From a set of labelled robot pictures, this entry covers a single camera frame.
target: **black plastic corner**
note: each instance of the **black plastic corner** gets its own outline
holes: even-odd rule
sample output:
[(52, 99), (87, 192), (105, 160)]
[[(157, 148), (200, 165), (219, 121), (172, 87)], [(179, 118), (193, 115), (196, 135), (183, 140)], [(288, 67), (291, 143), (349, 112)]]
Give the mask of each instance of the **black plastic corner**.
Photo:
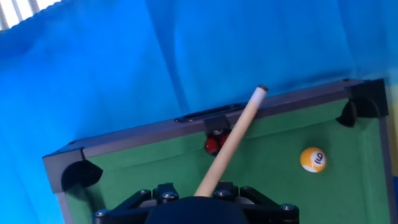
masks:
[(366, 81), (347, 88), (349, 102), (337, 121), (346, 127), (353, 127), (358, 118), (382, 118), (388, 115), (384, 80)]
[(388, 115), (383, 79), (367, 81), (348, 88), (359, 118), (381, 118)]
[(102, 176), (102, 170), (85, 160), (83, 148), (43, 157), (52, 192), (65, 192), (76, 184), (91, 186)]

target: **ball number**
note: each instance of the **ball number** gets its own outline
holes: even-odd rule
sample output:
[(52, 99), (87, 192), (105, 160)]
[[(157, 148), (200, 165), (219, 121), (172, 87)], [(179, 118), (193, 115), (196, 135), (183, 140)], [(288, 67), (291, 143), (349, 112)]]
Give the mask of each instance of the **ball number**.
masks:
[(314, 152), (311, 155), (311, 161), (315, 166), (323, 166), (326, 162), (326, 158), (322, 152)]

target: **pool cue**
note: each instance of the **pool cue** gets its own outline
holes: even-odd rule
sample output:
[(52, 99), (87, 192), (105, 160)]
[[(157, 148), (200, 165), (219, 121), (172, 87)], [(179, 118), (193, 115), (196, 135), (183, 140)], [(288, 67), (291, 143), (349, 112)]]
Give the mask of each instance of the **pool cue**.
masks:
[(256, 88), (194, 196), (210, 197), (212, 195), (267, 93), (268, 89), (265, 86), (259, 85)]

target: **red ball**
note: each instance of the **red ball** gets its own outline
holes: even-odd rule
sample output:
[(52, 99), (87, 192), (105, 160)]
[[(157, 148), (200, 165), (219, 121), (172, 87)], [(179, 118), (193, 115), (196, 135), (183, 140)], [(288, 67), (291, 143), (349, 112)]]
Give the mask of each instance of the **red ball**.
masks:
[(206, 152), (213, 154), (218, 152), (220, 149), (220, 146), (218, 145), (218, 142), (215, 138), (207, 138), (206, 144), (205, 144), (205, 150)]

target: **billiard ball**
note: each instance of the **billiard ball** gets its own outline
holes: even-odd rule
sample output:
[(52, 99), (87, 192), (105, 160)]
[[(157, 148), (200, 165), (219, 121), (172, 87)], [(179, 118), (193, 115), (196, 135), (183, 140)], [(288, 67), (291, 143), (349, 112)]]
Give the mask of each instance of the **billiard ball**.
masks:
[(317, 173), (326, 167), (326, 156), (319, 148), (310, 147), (301, 153), (300, 162), (306, 171)]
[(220, 145), (218, 144), (218, 141), (215, 138), (207, 137), (205, 143), (205, 150), (207, 153), (215, 156), (220, 151)]

